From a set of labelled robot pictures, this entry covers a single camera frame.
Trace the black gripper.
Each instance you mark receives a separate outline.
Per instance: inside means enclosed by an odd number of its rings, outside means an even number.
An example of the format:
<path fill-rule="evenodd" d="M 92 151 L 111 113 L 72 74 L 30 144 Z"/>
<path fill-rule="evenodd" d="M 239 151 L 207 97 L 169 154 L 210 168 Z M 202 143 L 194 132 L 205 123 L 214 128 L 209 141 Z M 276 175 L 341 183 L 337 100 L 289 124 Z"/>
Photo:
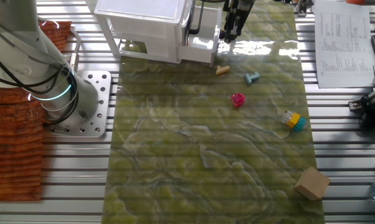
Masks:
<path fill-rule="evenodd" d="M 251 9 L 256 0 L 226 0 L 225 38 L 234 41 L 241 35 L 241 30 L 246 21 L 246 12 Z"/>

